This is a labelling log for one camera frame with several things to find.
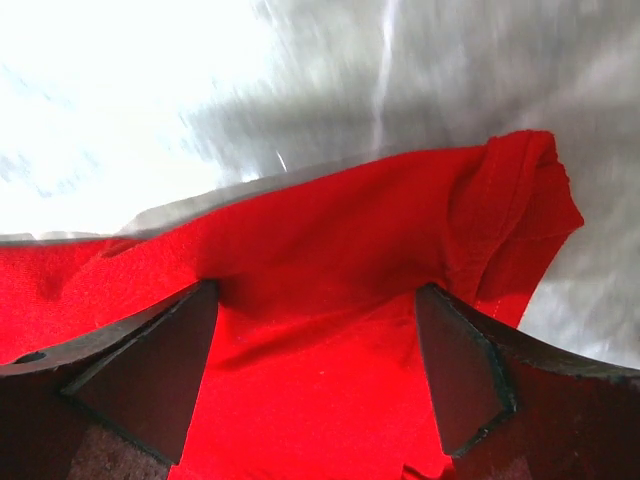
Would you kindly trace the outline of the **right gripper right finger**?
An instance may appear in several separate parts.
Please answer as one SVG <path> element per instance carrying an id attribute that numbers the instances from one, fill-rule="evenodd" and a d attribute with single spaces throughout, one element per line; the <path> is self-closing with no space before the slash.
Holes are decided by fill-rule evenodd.
<path id="1" fill-rule="evenodd" d="M 417 291 L 416 322 L 458 478 L 638 478 L 638 370 L 556 348 L 435 285 Z"/>

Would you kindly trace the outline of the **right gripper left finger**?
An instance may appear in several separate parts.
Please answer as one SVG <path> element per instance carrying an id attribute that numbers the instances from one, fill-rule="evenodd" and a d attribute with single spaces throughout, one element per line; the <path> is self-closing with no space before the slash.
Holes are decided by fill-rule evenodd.
<path id="1" fill-rule="evenodd" d="M 1 367 L 4 479 L 165 479 L 218 312 L 212 281 Z"/>

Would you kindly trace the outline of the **bright red t-shirt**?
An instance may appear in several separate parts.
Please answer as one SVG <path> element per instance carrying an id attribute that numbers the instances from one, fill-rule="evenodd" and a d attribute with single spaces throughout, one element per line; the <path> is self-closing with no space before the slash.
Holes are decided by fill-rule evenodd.
<path id="1" fill-rule="evenodd" d="M 418 151 L 149 240 L 1 251 L 1 358 L 203 279 L 220 316 L 175 479 L 451 479 L 416 333 L 428 283 L 517 326 L 583 223 L 554 136 Z"/>

